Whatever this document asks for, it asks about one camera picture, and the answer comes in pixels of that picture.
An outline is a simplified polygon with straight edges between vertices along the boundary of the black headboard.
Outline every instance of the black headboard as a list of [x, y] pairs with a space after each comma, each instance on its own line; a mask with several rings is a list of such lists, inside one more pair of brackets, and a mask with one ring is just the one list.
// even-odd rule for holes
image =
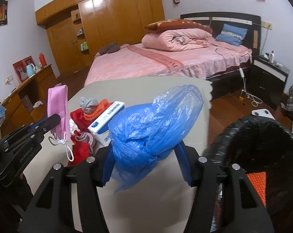
[[258, 56], [261, 46], [261, 17], [256, 15], [236, 12], [197, 12], [183, 14], [181, 19], [189, 19], [204, 25], [210, 25], [213, 30], [212, 36], [218, 36], [223, 25], [229, 24], [239, 28], [247, 28], [248, 32], [242, 45], [252, 50], [252, 55]]

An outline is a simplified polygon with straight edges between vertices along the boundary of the pink bed cover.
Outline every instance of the pink bed cover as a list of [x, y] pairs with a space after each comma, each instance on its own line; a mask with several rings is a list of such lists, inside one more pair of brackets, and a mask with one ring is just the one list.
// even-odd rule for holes
[[85, 86], [96, 81], [145, 76], [186, 76], [206, 79], [213, 74], [225, 71], [228, 67], [238, 66], [251, 59], [251, 50], [244, 46], [235, 47], [215, 41], [218, 46], [185, 51], [162, 51], [138, 48], [178, 60], [183, 67], [171, 71], [164, 64], [139, 53], [123, 48], [118, 52], [95, 58], [85, 81]]

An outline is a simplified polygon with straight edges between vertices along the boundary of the blue bag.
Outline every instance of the blue bag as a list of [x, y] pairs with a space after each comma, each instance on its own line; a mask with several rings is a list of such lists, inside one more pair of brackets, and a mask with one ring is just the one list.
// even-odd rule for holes
[[191, 130], [204, 104], [194, 85], [176, 86], [119, 112], [108, 124], [115, 158], [117, 191], [148, 175]]

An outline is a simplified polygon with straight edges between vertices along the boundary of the black garbage bag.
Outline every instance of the black garbage bag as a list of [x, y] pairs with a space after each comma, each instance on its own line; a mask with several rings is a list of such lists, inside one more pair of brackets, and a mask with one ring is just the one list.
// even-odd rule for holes
[[246, 173], [266, 172], [266, 208], [276, 233], [293, 232], [293, 135], [279, 122], [246, 116], [229, 125], [204, 156], [238, 163]]

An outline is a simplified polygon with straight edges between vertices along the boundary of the plastic bag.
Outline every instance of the plastic bag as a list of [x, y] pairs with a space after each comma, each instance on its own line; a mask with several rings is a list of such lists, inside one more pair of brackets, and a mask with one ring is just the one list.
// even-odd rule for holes
[[266, 208], [275, 232], [293, 233], [293, 135], [277, 121], [247, 116], [229, 125], [204, 156], [238, 163], [246, 173], [266, 172]]
[[110, 121], [117, 191], [138, 183], [171, 153], [191, 130], [203, 103], [196, 86], [177, 86], [153, 103], [125, 108]]

